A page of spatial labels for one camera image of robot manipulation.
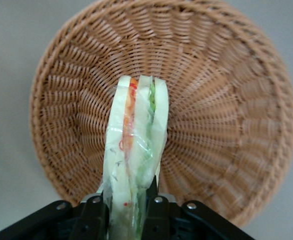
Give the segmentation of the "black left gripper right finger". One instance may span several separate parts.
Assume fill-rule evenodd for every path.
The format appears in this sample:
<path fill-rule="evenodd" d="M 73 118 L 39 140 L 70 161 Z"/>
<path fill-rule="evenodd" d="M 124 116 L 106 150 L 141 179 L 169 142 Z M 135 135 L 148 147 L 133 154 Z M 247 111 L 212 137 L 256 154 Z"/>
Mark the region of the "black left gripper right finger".
<path fill-rule="evenodd" d="M 169 193 L 158 193 L 158 186 L 151 184 L 146 191 L 146 215 L 142 229 L 142 240 L 169 240 L 171 238 L 170 204 L 174 197 Z"/>

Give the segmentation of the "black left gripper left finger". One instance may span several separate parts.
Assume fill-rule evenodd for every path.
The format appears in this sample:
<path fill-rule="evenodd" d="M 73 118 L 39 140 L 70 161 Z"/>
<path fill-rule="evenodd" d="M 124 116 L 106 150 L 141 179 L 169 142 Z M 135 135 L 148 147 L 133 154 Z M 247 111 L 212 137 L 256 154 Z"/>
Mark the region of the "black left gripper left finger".
<path fill-rule="evenodd" d="M 102 193 L 92 193 L 80 202 L 82 210 L 72 228 L 72 240 L 106 240 L 109 226 L 109 208 Z"/>

